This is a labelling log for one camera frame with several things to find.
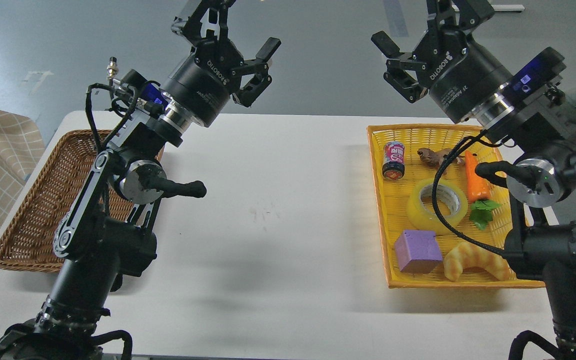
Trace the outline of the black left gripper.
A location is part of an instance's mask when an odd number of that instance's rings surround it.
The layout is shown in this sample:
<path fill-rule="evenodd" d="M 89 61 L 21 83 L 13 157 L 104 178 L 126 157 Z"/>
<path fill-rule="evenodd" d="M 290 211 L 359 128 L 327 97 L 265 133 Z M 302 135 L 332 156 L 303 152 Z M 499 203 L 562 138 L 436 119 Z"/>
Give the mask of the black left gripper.
<path fill-rule="evenodd" d="M 192 50 L 162 83 L 169 97 L 194 114 L 198 124 L 212 125 L 228 103 L 251 107 L 272 83 L 269 69 L 272 55 L 282 42 L 269 37 L 254 59 L 244 60 L 242 53 L 229 39 L 228 13 L 234 0 L 188 0 L 171 24 L 173 34 L 183 37 Z M 203 20 L 218 26 L 202 34 Z M 253 77 L 242 88 L 242 77 Z"/>

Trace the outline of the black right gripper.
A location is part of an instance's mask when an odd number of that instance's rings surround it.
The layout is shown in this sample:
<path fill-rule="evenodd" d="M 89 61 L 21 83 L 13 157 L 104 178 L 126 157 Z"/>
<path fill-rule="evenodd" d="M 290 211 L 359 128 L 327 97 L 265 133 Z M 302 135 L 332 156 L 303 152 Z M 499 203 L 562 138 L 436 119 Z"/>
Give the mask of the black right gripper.
<path fill-rule="evenodd" d="M 413 53 L 401 51 L 383 30 L 371 41 L 386 57 L 382 77 L 393 89 L 411 104 L 429 93 L 459 123 L 512 77 L 470 34 L 495 10 L 487 0 L 427 0 L 426 7 L 427 30 Z M 416 72 L 417 79 L 409 72 Z"/>

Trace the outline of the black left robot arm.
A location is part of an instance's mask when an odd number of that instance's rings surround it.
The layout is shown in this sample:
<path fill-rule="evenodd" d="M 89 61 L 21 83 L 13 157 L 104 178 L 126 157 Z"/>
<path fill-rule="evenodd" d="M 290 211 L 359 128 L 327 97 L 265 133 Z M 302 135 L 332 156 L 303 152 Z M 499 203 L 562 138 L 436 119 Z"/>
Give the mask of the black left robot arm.
<path fill-rule="evenodd" d="M 121 340 L 130 360 L 126 330 L 97 335 L 110 315 L 108 295 L 125 275 L 139 277 L 157 257 L 154 223 L 164 198 L 203 198 L 199 180 L 167 178 L 158 153 L 180 146 L 192 123 L 207 128 L 229 100 L 250 107 L 267 89 L 272 55 L 281 45 L 268 38 L 246 60 L 229 38 L 233 0 L 190 0 L 171 31 L 190 43 L 190 53 L 163 84 L 135 70 L 117 79 L 111 57 L 107 83 L 87 87 L 84 111 L 96 157 L 69 211 L 55 229 L 52 248 L 64 259 L 35 319 L 9 326 L 0 338 L 0 360 L 101 360 L 102 346 Z"/>

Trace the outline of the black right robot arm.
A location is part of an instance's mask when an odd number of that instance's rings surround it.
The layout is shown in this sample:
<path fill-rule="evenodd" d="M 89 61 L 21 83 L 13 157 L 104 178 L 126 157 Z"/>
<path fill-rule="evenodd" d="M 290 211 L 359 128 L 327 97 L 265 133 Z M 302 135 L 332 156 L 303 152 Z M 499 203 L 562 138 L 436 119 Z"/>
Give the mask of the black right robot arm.
<path fill-rule="evenodd" d="M 453 160 L 475 142 L 514 141 L 515 162 L 478 164 L 478 175 L 510 194 L 512 229 L 503 248 L 481 243 L 438 218 L 451 232 L 507 260 L 521 280 L 545 284 L 556 343 L 524 331 L 510 346 L 521 360 L 534 343 L 556 360 L 576 360 L 576 126 L 562 116 L 558 89 L 564 57 L 544 48 L 515 75 L 473 38 L 491 19 L 487 0 L 428 0 L 427 30 L 416 48 L 403 52 L 385 32 L 371 41 L 386 56 L 384 79 L 410 103 L 430 95 L 455 124 L 475 119 L 478 136 L 467 136 L 448 154 Z"/>

